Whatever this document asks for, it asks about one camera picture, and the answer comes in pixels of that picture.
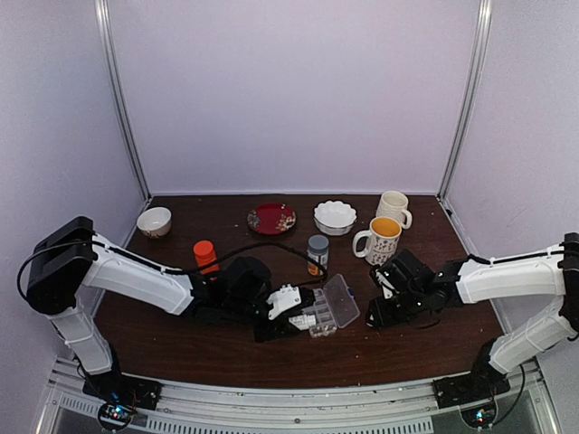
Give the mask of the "clear plastic pill organizer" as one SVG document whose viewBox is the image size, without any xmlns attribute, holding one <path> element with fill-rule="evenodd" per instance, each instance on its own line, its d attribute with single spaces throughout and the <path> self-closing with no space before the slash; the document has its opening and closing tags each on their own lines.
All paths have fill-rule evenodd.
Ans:
<svg viewBox="0 0 579 434">
<path fill-rule="evenodd" d="M 314 303 L 302 310 L 311 338 L 333 335 L 359 318 L 360 309 L 342 274 L 336 274 L 313 293 Z"/>
</svg>

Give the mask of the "small white pill bottle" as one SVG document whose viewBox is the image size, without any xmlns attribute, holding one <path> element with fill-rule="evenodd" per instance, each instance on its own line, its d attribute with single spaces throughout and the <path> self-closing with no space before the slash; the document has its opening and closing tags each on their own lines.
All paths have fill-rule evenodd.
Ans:
<svg viewBox="0 0 579 434">
<path fill-rule="evenodd" d="M 299 316 L 289 317 L 289 322 L 298 328 L 300 331 L 306 331 L 314 328 L 318 324 L 318 320 L 315 315 L 302 314 Z"/>
</svg>

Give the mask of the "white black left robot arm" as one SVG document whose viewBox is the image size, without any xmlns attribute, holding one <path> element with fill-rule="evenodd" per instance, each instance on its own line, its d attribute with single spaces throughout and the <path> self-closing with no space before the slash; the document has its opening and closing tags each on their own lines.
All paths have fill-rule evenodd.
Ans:
<svg viewBox="0 0 579 434">
<path fill-rule="evenodd" d="M 271 272 L 251 244 L 194 269 L 171 268 L 125 250 L 79 216 L 40 241 L 17 271 L 16 289 L 46 316 L 78 358 L 87 382 L 110 401 L 122 401 L 130 383 L 119 359 L 83 311 L 80 288 L 97 288 L 158 307 L 173 316 L 207 315 L 249 324 L 267 342 L 314 326 L 310 283 L 273 289 Z"/>
</svg>

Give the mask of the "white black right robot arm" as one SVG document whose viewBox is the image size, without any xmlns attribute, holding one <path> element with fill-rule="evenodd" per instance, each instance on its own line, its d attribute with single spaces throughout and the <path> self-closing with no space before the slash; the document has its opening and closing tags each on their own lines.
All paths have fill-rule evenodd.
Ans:
<svg viewBox="0 0 579 434">
<path fill-rule="evenodd" d="M 370 276 L 383 291 L 372 299 L 366 323 L 386 328 L 418 315 L 503 297 L 551 295 L 552 302 L 515 331 L 484 344 L 464 379 L 470 398 L 484 398 L 517 366 L 564 339 L 578 337 L 578 235 L 543 250 L 501 259 L 469 255 L 434 272 L 401 250 Z"/>
</svg>

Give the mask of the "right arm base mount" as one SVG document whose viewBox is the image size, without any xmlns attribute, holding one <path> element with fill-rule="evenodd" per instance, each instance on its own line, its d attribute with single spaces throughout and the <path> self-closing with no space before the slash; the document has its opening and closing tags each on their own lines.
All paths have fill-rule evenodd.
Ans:
<svg viewBox="0 0 579 434">
<path fill-rule="evenodd" d="M 489 380 L 473 373 L 444 377 L 432 383 L 440 409 L 460 408 L 462 421 L 472 429 L 489 429 L 498 421 L 497 397 L 510 391 L 504 377 Z"/>
</svg>

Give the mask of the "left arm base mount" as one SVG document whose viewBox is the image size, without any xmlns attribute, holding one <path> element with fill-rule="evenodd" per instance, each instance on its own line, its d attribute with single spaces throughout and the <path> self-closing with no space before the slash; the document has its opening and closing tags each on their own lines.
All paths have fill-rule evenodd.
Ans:
<svg viewBox="0 0 579 434">
<path fill-rule="evenodd" d="M 161 390 L 160 382 L 115 373 L 85 374 L 82 389 L 103 401 L 97 421 L 108 431 L 127 428 L 139 410 L 155 410 Z"/>
</svg>

